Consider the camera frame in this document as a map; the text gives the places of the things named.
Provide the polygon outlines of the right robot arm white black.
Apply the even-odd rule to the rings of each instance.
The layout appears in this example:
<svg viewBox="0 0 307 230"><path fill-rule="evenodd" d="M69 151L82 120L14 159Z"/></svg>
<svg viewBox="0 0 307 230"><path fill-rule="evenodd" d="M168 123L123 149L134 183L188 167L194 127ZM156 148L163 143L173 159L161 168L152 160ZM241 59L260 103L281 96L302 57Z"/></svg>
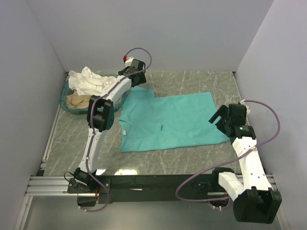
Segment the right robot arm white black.
<svg viewBox="0 0 307 230"><path fill-rule="evenodd" d="M233 170L225 167L212 172L211 187L223 189L233 201L233 212L238 222L271 224L282 202L265 175L257 150L253 127L246 124L248 109L242 104L221 105L209 122L229 137L241 168L243 181Z"/></svg>

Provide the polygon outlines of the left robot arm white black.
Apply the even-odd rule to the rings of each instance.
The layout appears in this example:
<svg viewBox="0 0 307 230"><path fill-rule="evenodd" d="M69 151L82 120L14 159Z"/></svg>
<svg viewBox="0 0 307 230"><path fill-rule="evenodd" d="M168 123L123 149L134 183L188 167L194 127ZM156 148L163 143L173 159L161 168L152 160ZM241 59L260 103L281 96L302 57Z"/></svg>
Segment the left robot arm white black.
<svg viewBox="0 0 307 230"><path fill-rule="evenodd" d="M88 140L79 167L75 170L74 179L86 193L98 185L95 178L97 159L107 131L114 124L115 103L126 91L134 86L146 83L145 63L133 57L125 57L125 68L118 72L115 82L100 95L92 95L89 101L87 122Z"/></svg>

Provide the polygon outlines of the teal t shirt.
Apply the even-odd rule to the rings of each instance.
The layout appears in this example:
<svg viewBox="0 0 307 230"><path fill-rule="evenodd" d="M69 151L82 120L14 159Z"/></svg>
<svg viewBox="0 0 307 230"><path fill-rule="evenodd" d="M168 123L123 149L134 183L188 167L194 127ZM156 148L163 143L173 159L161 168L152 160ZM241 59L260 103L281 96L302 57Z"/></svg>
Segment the teal t shirt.
<svg viewBox="0 0 307 230"><path fill-rule="evenodd" d="M217 111L210 92L155 97L134 87L124 102L119 123L121 152L142 152L215 145L228 141L209 119Z"/></svg>

